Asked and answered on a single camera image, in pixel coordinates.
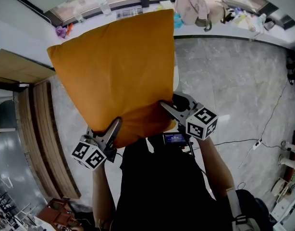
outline bottle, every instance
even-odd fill
[[[84,17],[81,15],[80,12],[77,11],[77,9],[74,9],[74,17],[80,23],[83,23],[85,21]]]
[[[99,7],[105,16],[111,15],[111,9],[107,0],[101,0],[99,2]]]

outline orange pillow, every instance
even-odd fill
[[[172,127],[158,101],[173,95],[173,10],[115,21],[47,52],[93,131],[122,118],[117,148]]]

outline black cable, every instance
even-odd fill
[[[246,183],[245,183],[245,182],[241,182],[241,183],[238,184],[237,189],[238,189],[238,190],[242,190],[242,189],[245,188],[245,186],[246,186]]]
[[[288,149],[283,149],[281,146],[279,146],[279,145],[275,145],[275,146],[267,146],[267,145],[265,145],[263,142],[261,142],[262,143],[262,145],[264,145],[265,147],[267,147],[267,148],[276,148],[276,147],[278,147],[278,148],[280,148],[282,151],[292,151],[292,152],[295,152],[295,150],[292,150],[292,149],[290,149],[290,148],[288,148]]]
[[[263,132],[262,132],[262,135],[261,135],[261,140],[262,140],[262,138],[263,138],[263,134],[264,134],[264,132],[265,132],[265,129],[266,129],[266,127],[267,127],[267,124],[268,124],[269,121],[271,120],[271,118],[272,118],[272,116],[273,116],[273,112],[274,112],[274,110],[276,109],[276,107],[277,107],[278,104],[279,104],[279,100],[280,100],[280,98],[281,98],[282,95],[283,95],[283,92],[284,92],[284,89],[285,89],[286,85],[287,85],[287,80],[286,80],[286,83],[285,83],[285,85],[284,85],[284,88],[282,89],[281,95],[279,96],[278,101],[277,101],[275,107],[273,108],[272,114],[271,114],[269,120],[267,121],[267,123],[266,123],[266,125],[265,125],[265,128],[264,128],[264,130],[263,130]]]
[[[229,143],[237,143],[237,142],[244,142],[244,141],[257,141],[258,139],[248,139],[248,140],[243,140],[243,141],[230,141],[230,142],[223,142],[220,144],[215,144],[215,146],[217,145],[221,145],[221,144],[229,144]]]

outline marble floor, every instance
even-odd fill
[[[179,68],[179,88],[219,115],[212,135],[215,144],[260,139],[268,146],[291,141],[295,129],[295,91],[286,83],[285,50],[258,42],[222,38],[186,38],[175,40]],[[57,77],[51,78],[54,112],[66,160],[82,194],[76,202],[91,206],[92,174],[70,156],[74,144],[86,131],[86,123],[68,97]],[[270,193],[284,168],[277,166],[279,148],[263,145],[251,150],[254,141],[225,143],[217,146],[228,165],[236,186],[261,198],[269,208],[274,198]],[[195,150],[197,163],[204,168],[200,150]],[[115,203],[119,199],[122,158],[105,168]]]

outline fiducial marker cube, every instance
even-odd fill
[[[106,160],[105,154],[97,146],[83,141],[75,146],[71,157],[81,166],[93,171]]]
[[[208,138],[216,129],[218,116],[202,107],[186,119],[186,133],[200,140]]]

